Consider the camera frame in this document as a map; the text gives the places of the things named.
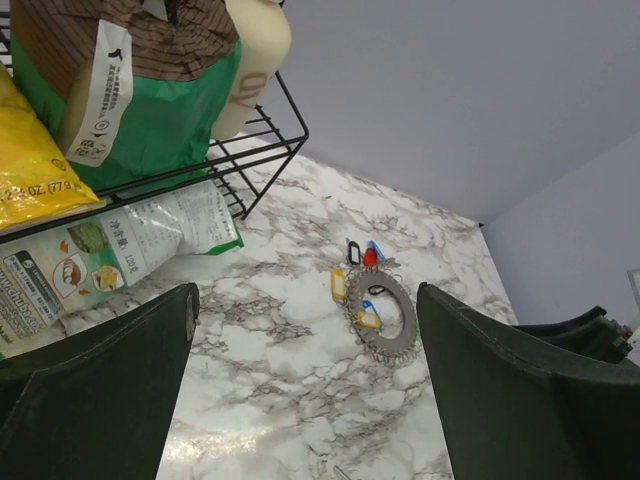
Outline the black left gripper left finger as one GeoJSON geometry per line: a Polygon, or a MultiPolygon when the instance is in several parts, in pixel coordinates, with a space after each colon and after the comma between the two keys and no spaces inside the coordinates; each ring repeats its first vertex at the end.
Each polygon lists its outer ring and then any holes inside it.
{"type": "Polygon", "coordinates": [[[153,479],[199,315],[193,283],[1,363],[4,479],[153,479]]]}

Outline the red key tag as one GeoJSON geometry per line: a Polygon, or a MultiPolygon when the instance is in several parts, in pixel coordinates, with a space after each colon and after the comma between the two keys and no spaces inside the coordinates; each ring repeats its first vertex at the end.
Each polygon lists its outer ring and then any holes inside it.
{"type": "Polygon", "coordinates": [[[378,264],[378,254],[373,247],[368,247],[362,257],[362,265],[366,268],[373,268],[378,264]]]}

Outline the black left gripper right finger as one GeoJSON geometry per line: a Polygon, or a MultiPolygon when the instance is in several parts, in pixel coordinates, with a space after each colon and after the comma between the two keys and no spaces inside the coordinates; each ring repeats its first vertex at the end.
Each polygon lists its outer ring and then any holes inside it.
{"type": "Polygon", "coordinates": [[[635,479],[639,368],[561,349],[435,285],[417,316],[458,479],[635,479]]]}

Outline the yellow key tag with key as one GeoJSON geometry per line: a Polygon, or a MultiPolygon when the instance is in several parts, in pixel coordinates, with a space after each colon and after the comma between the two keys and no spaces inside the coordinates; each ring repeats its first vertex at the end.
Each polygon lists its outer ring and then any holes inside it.
{"type": "Polygon", "coordinates": [[[355,324],[360,328],[379,330],[381,328],[381,320],[379,316],[370,311],[361,310],[355,315],[355,324]]]}

